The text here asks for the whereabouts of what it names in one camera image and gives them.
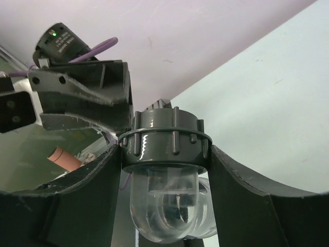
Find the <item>dark grey threaded ring nut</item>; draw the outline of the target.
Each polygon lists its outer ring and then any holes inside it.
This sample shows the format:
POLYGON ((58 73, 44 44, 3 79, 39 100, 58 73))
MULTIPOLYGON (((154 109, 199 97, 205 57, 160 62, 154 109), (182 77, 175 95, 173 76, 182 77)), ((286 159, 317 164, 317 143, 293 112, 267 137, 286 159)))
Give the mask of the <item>dark grey threaded ring nut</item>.
POLYGON ((132 129, 178 127, 204 132, 204 121, 179 107, 135 112, 132 129))

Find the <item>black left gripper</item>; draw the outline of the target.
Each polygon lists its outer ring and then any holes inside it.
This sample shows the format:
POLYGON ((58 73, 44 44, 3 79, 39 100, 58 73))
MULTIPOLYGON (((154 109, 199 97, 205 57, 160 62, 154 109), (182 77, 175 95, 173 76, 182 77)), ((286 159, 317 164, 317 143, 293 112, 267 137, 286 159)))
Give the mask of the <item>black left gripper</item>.
POLYGON ((132 124, 133 102, 126 62, 91 61, 31 70, 38 77, 40 118, 49 131, 94 128, 114 134, 132 124))

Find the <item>clear elbow fitting with grey nut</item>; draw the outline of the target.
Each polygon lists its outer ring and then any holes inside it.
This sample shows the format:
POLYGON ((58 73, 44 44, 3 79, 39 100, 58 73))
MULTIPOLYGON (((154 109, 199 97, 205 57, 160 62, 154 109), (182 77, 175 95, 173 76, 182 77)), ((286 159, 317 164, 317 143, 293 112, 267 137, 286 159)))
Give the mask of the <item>clear elbow fitting with grey nut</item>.
POLYGON ((121 135, 119 144, 140 235, 161 244, 216 235, 210 183, 202 176, 211 139, 202 126, 135 129, 121 135))

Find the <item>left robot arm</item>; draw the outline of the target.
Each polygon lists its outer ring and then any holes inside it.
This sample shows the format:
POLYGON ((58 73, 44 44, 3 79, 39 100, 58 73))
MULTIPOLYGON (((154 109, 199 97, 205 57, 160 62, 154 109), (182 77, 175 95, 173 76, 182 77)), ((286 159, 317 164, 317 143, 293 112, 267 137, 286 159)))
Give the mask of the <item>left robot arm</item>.
POLYGON ((38 41, 28 72, 37 92, 46 130, 96 128, 120 135, 132 124, 133 100, 128 64, 100 61, 63 23, 51 26, 38 41))

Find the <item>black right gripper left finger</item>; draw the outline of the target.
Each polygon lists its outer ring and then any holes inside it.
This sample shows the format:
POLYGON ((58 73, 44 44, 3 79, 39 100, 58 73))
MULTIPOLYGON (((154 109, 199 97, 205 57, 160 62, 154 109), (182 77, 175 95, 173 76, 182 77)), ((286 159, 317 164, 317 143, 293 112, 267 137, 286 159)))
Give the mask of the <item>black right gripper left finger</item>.
POLYGON ((121 150, 34 190, 1 193, 1 246, 110 246, 121 150))

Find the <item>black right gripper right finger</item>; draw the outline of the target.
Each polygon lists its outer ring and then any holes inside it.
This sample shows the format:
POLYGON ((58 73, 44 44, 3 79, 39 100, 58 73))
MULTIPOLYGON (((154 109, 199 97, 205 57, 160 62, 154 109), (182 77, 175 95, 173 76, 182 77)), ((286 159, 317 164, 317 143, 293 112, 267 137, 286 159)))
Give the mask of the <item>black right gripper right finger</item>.
POLYGON ((276 182, 211 148, 220 246, 328 246, 328 193, 276 182))

